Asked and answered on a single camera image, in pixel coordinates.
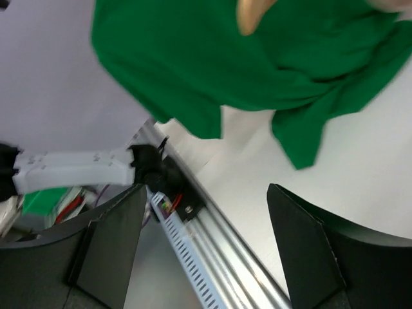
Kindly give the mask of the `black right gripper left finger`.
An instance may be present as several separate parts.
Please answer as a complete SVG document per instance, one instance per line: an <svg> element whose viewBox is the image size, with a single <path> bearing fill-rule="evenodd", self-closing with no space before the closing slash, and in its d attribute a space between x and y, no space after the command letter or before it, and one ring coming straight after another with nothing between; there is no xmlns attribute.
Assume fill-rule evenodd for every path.
<svg viewBox="0 0 412 309"><path fill-rule="evenodd" d="M1 241L1 308L123 308L140 236L146 189L26 241Z"/></svg>

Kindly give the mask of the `green t shirt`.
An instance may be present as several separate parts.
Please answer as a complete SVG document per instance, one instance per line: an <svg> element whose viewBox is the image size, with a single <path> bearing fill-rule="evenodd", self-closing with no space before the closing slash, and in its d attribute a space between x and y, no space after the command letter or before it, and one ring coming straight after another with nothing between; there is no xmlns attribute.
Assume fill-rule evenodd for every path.
<svg viewBox="0 0 412 309"><path fill-rule="evenodd" d="M221 107L273 112L296 169L325 123L362 110L411 56L411 21L367 1L273 1L244 36L239 1L97 1L91 43L107 72L161 123L222 135Z"/></svg>

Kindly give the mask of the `wooden hanger with metal hook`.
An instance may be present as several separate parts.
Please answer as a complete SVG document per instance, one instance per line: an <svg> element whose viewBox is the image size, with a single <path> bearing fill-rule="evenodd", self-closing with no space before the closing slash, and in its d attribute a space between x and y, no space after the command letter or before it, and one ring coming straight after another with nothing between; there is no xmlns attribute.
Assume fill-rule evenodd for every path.
<svg viewBox="0 0 412 309"><path fill-rule="evenodd" d="M238 0L236 20L241 35L251 35L277 0Z"/></svg>

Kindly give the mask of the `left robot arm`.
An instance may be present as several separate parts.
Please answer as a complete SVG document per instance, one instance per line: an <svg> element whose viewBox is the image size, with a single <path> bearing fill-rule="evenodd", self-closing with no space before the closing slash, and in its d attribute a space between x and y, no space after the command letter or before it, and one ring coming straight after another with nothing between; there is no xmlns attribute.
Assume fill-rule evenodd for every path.
<svg viewBox="0 0 412 309"><path fill-rule="evenodd" d="M1 200L45 189L143 184L153 192L176 192L183 176L160 148L135 144L111 151L25 154L1 144Z"/></svg>

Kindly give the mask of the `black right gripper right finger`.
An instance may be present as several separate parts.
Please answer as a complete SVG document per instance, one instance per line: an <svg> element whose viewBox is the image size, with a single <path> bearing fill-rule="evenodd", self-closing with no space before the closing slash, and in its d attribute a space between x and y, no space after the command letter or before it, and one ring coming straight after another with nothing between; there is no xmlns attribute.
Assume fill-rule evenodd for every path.
<svg viewBox="0 0 412 309"><path fill-rule="evenodd" d="M267 203L292 308L411 308L411 240L344 219L280 185Z"/></svg>

